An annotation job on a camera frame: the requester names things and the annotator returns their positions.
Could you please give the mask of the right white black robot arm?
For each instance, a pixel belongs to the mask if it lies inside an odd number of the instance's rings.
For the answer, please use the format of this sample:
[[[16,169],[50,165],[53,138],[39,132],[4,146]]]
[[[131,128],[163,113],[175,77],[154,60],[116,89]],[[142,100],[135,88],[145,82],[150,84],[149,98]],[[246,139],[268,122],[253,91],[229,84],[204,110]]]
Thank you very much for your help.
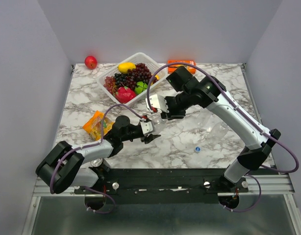
[[[165,97],[168,112],[163,114],[163,118],[183,118],[188,108],[199,105],[218,116],[244,142],[243,151],[219,179],[223,191],[232,191],[246,173],[257,170],[265,162],[281,133],[257,122],[213,76],[198,81],[185,67],[180,66],[166,79],[178,94]]]

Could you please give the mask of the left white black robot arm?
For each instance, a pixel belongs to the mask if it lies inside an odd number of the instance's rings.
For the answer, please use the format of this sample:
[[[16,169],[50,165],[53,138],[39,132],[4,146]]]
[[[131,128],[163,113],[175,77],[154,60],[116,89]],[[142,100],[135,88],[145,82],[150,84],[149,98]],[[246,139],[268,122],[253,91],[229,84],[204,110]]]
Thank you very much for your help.
[[[66,141],[59,142],[37,166],[35,173],[53,194],[60,194],[69,187],[83,186],[91,193],[98,193],[102,189],[99,174],[93,168],[82,169],[83,164],[117,155],[125,141],[140,139],[148,144],[158,137],[160,135],[155,132],[154,123],[150,119],[143,119],[133,125],[129,117],[119,116],[102,141],[75,146]]]

